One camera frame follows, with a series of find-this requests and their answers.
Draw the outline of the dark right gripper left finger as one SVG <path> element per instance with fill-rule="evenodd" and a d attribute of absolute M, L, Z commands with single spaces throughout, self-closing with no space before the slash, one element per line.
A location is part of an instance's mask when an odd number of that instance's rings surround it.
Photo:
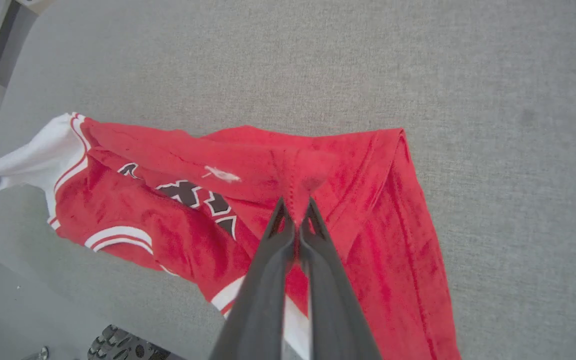
<path fill-rule="evenodd" d="M 209 360 L 282 360 L 296 225 L 279 199 Z"/>

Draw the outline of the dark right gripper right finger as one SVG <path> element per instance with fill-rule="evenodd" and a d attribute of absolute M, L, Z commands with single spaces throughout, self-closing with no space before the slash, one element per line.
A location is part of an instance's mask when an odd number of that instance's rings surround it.
<path fill-rule="evenodd" d="M 298 233 L 308 277 L 310 360 L 383 360 L 314 198 Z"/>

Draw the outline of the red basketball jersey number 23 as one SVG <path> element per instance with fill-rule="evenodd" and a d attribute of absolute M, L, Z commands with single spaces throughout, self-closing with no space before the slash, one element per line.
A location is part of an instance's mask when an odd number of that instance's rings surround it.
<path fill-rule="evenodd" d="M 53 118 L 0 158 L 56 234 L 196 284 L 229 315 L 272 212 L 313 199 L 382 360 L 461 360 L 441 246 L 403 129 L 293 136 Z"/>

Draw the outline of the black treaded robot wheel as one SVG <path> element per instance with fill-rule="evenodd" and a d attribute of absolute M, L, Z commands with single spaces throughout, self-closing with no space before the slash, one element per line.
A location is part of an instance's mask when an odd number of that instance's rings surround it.
<path fill-rule="evenodd" d="M 118 326 L 108 325 L 87 351 L 87 360 L 186 360 Z"/>

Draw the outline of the grey fabric sofa cushion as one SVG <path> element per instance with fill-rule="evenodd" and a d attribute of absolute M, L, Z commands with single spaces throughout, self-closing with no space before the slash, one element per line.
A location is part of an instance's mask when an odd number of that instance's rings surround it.
<path fill-rule="evenodd" d="M 576 0 L 56 0 L 0 108 L 325 136 L 403 128 L 463 360 L 576 360 Z"/>

